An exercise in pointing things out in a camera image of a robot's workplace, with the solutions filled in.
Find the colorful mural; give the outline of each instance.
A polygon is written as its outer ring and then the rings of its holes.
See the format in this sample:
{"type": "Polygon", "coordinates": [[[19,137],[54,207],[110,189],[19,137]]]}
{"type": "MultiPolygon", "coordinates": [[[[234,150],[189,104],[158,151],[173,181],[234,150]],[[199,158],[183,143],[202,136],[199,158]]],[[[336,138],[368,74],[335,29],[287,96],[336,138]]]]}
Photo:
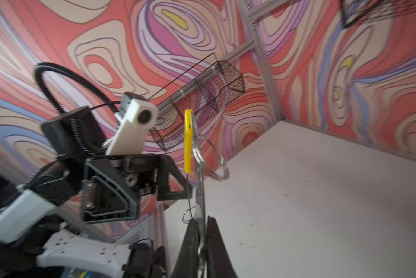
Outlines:
{"type": "MultiPolygon", "coordinates": [[[[85,76],[111,100],[123,92],[146,98],[155,94],[209,53],[222,58],[244,41],[235,0],[0,0],[0,157],[9,171],[28,177],[55,159],[40,124],[57,115],[39,91],[33,66],[42,61],[61,64],[85,76]]],[[[235,66],[244,74],[247,92],[205,126],[226,159],[274,124],[259,71],[251,54],[235,66]]],[[[192,76],[179,79],[151,101],[160,103],[192,76]]],[[[100,104],[91,92],[56,73],[44,75],[47,86],[65,109],[100,104]]],[[[107,137],[116,120],[107,108],[94,114],[107,137]]],[[[183,169],[182,145],[171,150],[183,169]]],[[[144,149],[162,153],[149,139],[144,149]]],[[[203,146],[213,167],[217,159],[203,146]]],[[[173,182],[172,188],[180,190],[173,182]]],[[[81,198],[69,205],[78,209],[81,198]]],[[[142,214],[156,199],[142,199],[142,214]]],[[[100,228],[113,236],[132,222],[113,222],[100,228]]]]}
{"type": "Polygon", "coordinates": [[[287,118],[416,156],[416,13],[343,29],[339,1],[300,0],[258,28],[287,118]]]}

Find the metal gear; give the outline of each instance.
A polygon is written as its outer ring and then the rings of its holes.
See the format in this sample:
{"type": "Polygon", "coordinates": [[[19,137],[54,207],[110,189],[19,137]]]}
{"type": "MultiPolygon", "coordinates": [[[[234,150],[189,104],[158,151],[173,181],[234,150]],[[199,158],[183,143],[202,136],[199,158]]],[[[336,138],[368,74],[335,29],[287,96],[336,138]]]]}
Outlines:
{"type": "Polygon", "coordinates": [[[133,187],[138,181],[138,174],[130,173],[125,176],[125,182],[128,187],[133,187]]]}

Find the black wire mesh basket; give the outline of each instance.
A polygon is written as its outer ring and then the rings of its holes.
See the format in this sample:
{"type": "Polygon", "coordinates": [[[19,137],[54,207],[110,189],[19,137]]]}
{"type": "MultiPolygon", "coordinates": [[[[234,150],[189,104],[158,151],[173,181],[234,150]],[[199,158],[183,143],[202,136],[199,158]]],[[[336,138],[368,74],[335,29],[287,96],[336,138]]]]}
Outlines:
{"type": "Polygon", "coordinates": [[[344,28],[416,13],[416,0],[340,0],[344,28]]]}
{"type": "Polygon", "coordinates": [[[167,152],[184,140],[186,109],[193,110],[197,125],[203,127],[244,93],[244,77],[240,71],[227,61],[217,61],[157,105],[159,115],[150,133],[159,147],[167,152]]]}

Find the yellow tag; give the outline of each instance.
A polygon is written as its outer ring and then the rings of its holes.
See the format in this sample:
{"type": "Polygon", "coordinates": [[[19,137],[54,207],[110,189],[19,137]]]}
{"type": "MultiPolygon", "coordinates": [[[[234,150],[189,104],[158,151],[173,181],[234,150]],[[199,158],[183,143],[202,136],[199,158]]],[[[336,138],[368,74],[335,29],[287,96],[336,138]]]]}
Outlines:
{"type": "Polygon", "coordinates": [[[192,110],[185,110],[185,173],[191,173],[192,152],[192,110]]]}

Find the white tabletop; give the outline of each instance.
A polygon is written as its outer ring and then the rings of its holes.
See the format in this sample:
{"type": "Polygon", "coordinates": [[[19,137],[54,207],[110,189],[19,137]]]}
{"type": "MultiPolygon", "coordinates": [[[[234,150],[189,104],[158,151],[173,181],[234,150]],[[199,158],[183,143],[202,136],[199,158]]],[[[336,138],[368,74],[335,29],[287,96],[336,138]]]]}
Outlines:
{"type": "MultiPolygon", "coordinates": [[[[228,165],[206,210],[239,278],[416,278],[416,162],[282,121],[228,165]]],[[[165,211],[172,268],[187,208],[165,211]]]]}

